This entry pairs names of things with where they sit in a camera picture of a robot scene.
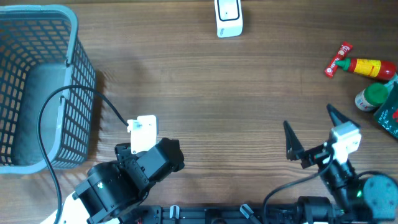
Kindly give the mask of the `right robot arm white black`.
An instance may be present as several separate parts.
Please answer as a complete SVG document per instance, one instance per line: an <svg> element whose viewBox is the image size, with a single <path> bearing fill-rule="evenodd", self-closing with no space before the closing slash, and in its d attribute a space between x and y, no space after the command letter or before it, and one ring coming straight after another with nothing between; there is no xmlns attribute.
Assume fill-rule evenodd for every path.
<svg viewBox="0 0 398 224"><path fill-rule="evenodd" d="M360 126L334 106L327 105L333 123L329 138L319 146L305 150L291 125L283 123L286 158L300 161L303 169L317 166L318 172L296 180L287 187L321 178L334 198L302 196L298 199L294 220L300 223L379 223L393 221L397 209L397 181L379 171L356 173L349 155L358 150Z"/></svg>

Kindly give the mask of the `red coffee stick sachet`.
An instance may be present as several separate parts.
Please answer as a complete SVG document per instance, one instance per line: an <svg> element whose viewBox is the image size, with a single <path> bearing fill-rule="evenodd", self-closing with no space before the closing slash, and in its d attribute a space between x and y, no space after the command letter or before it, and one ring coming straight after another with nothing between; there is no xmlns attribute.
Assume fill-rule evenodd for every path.
<svg viewBox="0 0 398 224"><path fill-rule="evenodd" d="M333 78L338 68L336 62L345 59L347 54L352 50L353 45L348 42L343 42L338 49L335 56L332 58L326 69L324 70L326 77Z"/></svg>

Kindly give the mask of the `green 3M gloves packet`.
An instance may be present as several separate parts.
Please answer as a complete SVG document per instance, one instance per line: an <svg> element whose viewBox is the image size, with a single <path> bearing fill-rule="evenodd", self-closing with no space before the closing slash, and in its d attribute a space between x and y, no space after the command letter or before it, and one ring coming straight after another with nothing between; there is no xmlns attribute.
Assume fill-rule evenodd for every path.
<svg viewBox="0 0 398 224"><path fill-rule="evenodd" d="M385 103L374 113L376 122L397 139L397 87L395 86Z"/></svg>

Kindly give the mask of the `light teal tissue pack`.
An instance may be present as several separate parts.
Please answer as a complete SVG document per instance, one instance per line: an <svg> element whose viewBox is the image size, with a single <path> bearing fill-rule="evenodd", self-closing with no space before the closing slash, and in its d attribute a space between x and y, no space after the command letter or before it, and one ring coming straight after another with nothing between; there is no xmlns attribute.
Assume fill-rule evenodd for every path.
<svg viewBox="0 0 398 224"><path fill-rule="evenodd" d="M394 87L394 84L397 83L398 75L397 73L384 85L389 91L391 91Z"/></svg>

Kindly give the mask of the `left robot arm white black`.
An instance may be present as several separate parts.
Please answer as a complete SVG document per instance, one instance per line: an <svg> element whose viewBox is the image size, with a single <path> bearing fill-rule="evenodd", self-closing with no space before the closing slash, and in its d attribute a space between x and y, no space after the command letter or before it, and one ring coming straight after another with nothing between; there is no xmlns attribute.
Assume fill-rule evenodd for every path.
<svg viewBox="0 0 398 224"><path fill-rule="evenodd" d="M144 206L153 186L184 167L177 139L163 138L146 152L117 144L117 159L95 165L44 223L160 223L162 210Z"/></svg>

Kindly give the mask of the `green lid jar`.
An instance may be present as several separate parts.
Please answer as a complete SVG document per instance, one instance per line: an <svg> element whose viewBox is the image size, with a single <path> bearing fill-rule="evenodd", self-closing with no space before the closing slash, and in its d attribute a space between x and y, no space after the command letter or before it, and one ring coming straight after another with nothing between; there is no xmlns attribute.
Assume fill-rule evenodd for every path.
<svg viewBox="0 0 398 224"><path fill-rule="evenodd" d="M369 112L385 103L388 95L389 91L383 84L373 83L358 93L354 102L358 109Z"/></svg>

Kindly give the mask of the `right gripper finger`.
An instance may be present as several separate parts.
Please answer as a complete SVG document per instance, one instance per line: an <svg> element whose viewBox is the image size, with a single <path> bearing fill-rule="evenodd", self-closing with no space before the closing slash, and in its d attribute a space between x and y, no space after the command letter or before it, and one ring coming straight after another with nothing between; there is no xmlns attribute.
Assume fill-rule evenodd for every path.
<svg viewBox="0 0 398 224"><path fill-rule="evenodd" d="M304 156L305 149L301 145L289 122L284 121L283 126L286 140L286 158L291 161L297 161Z"/></svg>
<svg viewBox="0 0 398 224"><path fill-rule="evenodd" d="M351 122L357 128L361 127L358 123L354 122L352 119L348 118L347 116L342 114L340 111L338 111L332 104L330 104L330 103L327 104L326 109L328 111L331 122L333 123L334 126L339 126L343 123Z"/></svg>

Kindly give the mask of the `red sauce bottle green cap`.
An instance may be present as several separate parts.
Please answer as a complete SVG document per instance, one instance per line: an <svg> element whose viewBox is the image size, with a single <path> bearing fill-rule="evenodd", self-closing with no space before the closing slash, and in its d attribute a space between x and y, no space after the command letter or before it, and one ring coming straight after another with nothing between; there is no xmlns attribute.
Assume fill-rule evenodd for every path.
<svg viewBox="0 0 398 224"><path fill-rule="evenodd" d="M386 60L346 58L336 61L335 64L346 72L377 80L391 80L397 71L397 66Z"/></svg>

